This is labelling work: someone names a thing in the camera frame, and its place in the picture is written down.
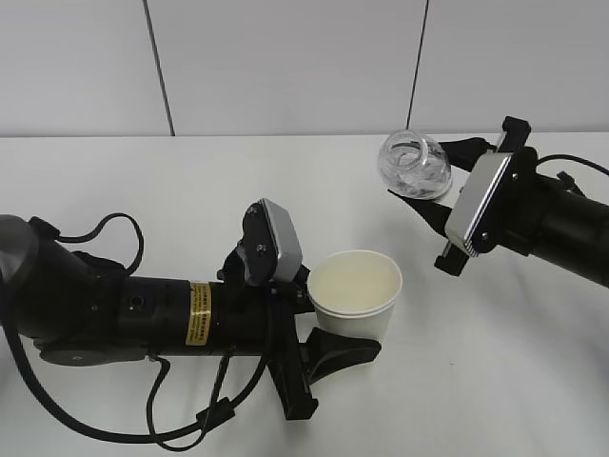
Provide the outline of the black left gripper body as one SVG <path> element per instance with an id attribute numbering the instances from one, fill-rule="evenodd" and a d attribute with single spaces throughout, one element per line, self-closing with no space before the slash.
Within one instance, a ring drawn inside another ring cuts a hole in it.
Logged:
<path id="1" fill-rule="evenodd" d="M 304 362 L 296 334 L 291 284 L 266 280 L 257 286 L 246 281 L 245 248 L 229 253 L 217 273 L 216 347 L 232 348 L 236 355 L 258 355 L 259 363 L 246 386 L 230 401 L 240 406 L 270 373 L 288 421 L 308 420 L 318 400 L 305 379 Z"/>

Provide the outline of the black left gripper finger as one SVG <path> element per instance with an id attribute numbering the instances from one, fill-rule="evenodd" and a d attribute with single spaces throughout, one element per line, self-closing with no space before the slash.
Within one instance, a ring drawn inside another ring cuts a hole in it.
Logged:
<path id="1" fill-rule="evenodd" d="M 379 341 L 345 337 L 320 328 L 312 329 L 299 346 L 309 385 L 343 369 L 371 363 L 382 350 Z"/>

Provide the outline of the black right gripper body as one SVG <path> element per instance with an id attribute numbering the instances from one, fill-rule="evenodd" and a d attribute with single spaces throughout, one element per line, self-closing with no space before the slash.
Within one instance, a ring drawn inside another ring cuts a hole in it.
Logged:
<path id="1" fill-rule="evenodd" d="M 479 255 L 488 253 L 497 246 L 513 249 L 521 247 L 522 241 L 516 232 L 525 225 L 521 213 L 528 192 L 533 187 L 535 163 L 538 159 L 535 150 L 526 146 L 531 133 L 527 121 L 507 116 L 502 121 L 501 130 L 495 152 L 512 153 L 513 156 L 509 169 L 482 218 L 481 228 L 476 230 L 474 247 L 481 251 Z M 434 266 L 451 276 L 459 276 L 472 258 L 475 257 L 469 257 L 447 239 Z"/>

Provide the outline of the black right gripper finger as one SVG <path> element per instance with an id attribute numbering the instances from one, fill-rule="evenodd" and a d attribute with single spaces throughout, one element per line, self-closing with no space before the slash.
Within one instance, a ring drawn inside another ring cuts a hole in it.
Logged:
<path id="1" fill-rule="evenodd" d="M 409 198 L 391 189 L 386 191 L 411 207 L 435 233 L 446 237 L 445 225 L 452 212 L 452 208 L 436 203 L 433 200 Z"/>
<path id="2" fill-rule="evenodd" d="M 440 146 L 450 165 L 471 172 L 477 161 L 487 152 L 495 152 L 497 147 L 484 138 L 471 137 L 457 141 L 443 141 Z"/>

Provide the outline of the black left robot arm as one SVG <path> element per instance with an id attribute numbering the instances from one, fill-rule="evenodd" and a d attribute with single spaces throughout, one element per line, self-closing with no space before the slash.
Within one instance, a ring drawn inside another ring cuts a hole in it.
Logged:
<path id="1" fill-rule="evenodd" d="M 146 435 L 90 430 L 62 410 L 35 377 L 22 346 L 29 338 L 43 360 L 68 367 L 172 356 L 255 356 L 258 365 L 234 398 L 214 395 L 196 428 L 231 418 L 269 373 L 285 418 L 312 416 L 313 383 L 373 361 L 374 338 L 345 337 L 314 328 L 305 341 L 295 318 L 313 309 L 300 244 L 285 212 L 262 202 L 243 220 L 243 234 L 213 282 L 147 278 L 80 250 L 40 218 L 1 218 L 1 323 L 30 391 L 59 421 L 102 441 L 146 444 Z"/>

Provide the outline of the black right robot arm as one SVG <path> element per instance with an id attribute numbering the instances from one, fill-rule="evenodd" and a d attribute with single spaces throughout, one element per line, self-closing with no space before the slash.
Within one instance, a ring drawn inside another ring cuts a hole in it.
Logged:
<path id="1" fill-rule="evenodd" d="M 501 128 L 497 146 L 481 137 L 440 144 L 469 174 L 454 207 L 397 195 L 446 239 L 436 268 L 460 276 L 469 259 L 501 246 L 607 286 L 607 205 L 587 198 L 566 172 L 538 172 L 553 158 L 527 146 L 527 121 L 507 116 Z"/>

